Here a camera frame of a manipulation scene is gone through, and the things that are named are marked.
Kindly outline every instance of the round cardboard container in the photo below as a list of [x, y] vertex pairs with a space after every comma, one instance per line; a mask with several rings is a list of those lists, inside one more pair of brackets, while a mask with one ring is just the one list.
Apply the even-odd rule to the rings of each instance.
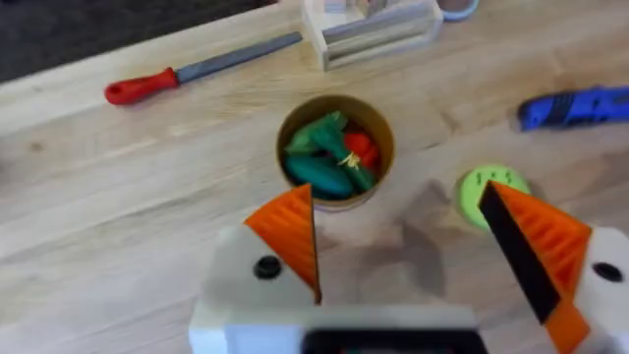
[[295, 133], [305, 125], [323, 117], [327, 113], [341, 111], [348, 118], [347, 131], [367, 133], [380, 152], [380, 162], [375, 176], [377, 182], [370, 190], [342, 201], [314, 199], [317, 209], [325, 211], [343, 211], [357, 207], [369, 199], [380, 186], [391, 168], [395, 155], [393, 134], [384, 117], [369, 104], [347, 95], [324, 95], [313, 98], [295, 108], [284, 120], [277, 137], [277, 162], [286, 181], [295, 187], [298, 184], [286, 173], [284, 148], [288, 146]]

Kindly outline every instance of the wooden surface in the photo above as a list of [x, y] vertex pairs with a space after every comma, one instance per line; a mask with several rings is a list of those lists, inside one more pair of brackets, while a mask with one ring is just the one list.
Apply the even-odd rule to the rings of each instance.
[[418, 51], [324, 74], [304, 42], [133, 107], [105, 103], [112, 81], [298, 29], [285, 2], [0, 87], [0, 352], [188, 353], [214, 236], [286, 189], [283, 117], [347, 93], [384, 113], [398, 154], [365, 205], [315, 216], [324, 301], [468, 304], [494, 353], [551, 353], [496, 243], [454, 210], [454, 186], [502, 162], [546, 200], [629, 231], [629, 126], [509, 123], [533, 95], [629, 83], [628, 13], [625, 0], [484, 0]]

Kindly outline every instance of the wooden crate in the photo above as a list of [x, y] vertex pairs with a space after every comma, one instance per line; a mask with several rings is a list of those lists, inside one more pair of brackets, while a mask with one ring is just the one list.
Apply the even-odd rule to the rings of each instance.
[[348, 3], [344, 13], [326, 13], [322, 0], [303, 0], [302, 5], [324, 71], [430, 43], [443, 23], [435, 0], [398, 0], [371, 16], [355, 3]]

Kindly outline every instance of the red handle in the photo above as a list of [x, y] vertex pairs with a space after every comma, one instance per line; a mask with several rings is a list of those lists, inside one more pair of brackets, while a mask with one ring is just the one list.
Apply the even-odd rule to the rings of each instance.
[[111, 104], [130, 104], [162, 89], [173, 89], [179, 85], [172, 68], [143, 78], [130, 79], [111, 84], [105, 89], [105, 98]]

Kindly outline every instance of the green lid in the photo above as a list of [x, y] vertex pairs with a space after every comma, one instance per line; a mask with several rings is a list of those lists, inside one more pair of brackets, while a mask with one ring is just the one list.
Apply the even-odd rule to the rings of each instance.
[[487, 181], [496, 181], [526, 194], [531, 194], [531, 190], [520, 173], [506, 166], [487, 164], [470, 171], [461, 182], [459, 206], [470, 222], [489, 230], [489, 225], [479, 210], [479, 200]]

